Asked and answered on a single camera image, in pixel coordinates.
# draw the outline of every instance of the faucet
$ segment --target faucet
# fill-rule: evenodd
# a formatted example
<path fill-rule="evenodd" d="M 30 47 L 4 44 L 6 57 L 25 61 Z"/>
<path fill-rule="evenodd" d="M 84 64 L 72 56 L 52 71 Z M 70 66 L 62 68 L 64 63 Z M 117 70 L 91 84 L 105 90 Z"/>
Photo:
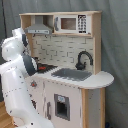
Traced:
<path fill-rule="evenodd" d="M 89 59 L 90 59 L 90 65 L 93 65 L 92 56 L 91 56 L 88 52 L 82 51 L 82 52 L 80 52 L 79 55 L 78 55 L 78 63 L 76 64 L 77 70 L 83 70 L 83 69 L 85 69 L 86 62 L 84 62 L 84 64 L 82 64 L 81 61 L 80 61 L 81 56 L 82 56 L 83 54 L 85 54 L 85 55 L 87 55 L 87 56 L 89 57 Z"/>

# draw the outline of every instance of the toy kitchen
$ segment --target toy kitchen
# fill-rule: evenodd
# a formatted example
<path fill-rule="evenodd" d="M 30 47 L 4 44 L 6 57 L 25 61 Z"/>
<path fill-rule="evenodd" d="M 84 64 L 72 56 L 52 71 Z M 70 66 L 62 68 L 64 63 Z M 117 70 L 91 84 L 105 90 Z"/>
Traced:
<path fill-rule="evenodd" d="M 20 17 L 38 65 L 26 78 L 37 112 L 55 128 L 105 128 L 105 87 L 114 77 L 101 71 L 101 11 Z"/>

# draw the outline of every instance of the white robot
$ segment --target white robot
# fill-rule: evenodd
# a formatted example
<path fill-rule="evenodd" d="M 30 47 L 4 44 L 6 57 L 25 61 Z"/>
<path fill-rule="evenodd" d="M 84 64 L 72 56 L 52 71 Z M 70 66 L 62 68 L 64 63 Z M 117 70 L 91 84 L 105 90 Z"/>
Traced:
<path fill-rule="evenodd" d="M 17 128 L 54 128 L 51 121 L 40 116 L 32 105 L 25 78 L 32 76 L 37 65 L 25 53 L 27 38 L 21 28 L 13 31 L 14 37 L 2 41 L 2 57 L 7 62 L 0 65 L 2 91 L 7 113 L 23 120 Z"/>

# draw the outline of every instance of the countertop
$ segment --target countertop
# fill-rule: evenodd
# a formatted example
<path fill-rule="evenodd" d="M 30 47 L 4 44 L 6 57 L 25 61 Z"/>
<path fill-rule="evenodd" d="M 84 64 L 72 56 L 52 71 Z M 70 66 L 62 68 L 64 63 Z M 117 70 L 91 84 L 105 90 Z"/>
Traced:
<path fill-rule="evenodd" d="M 52 69 L 51 71 L 48 71 L 44 74 L 36 73 L 34 76 L 42 78 L 44 80 L 54 81 L 54 82 L 58 82 L 61 84 L 66 84 L 66 85 L 75 86 L 75 87 L 84 88 L 84 89 L 103 88 L 103 87 L 111 85 L 114 81 L 114 77 L 110 73 L 107 73 L 104 71 L 100 71 L 96 75 L 91 75 L 84 81 L 72 81 L 72 80 L 68 80 L 68 79 L 53 77 L 51 75 L 51 73 L 53 73 L 61 68 L 64 68 L 64 67 L 57 67 L 57 68 Z"/>

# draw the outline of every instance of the microwave door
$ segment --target microwave door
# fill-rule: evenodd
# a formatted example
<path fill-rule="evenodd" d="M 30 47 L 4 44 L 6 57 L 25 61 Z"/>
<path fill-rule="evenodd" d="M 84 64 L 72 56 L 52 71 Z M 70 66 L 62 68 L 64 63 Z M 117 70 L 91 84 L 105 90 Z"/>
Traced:
<path fill-rule="evenodd" d="M 76 15 L 59 15 L 56 16 L 57 31 L 56 33 L 78 33 L 78 16 Z"/>

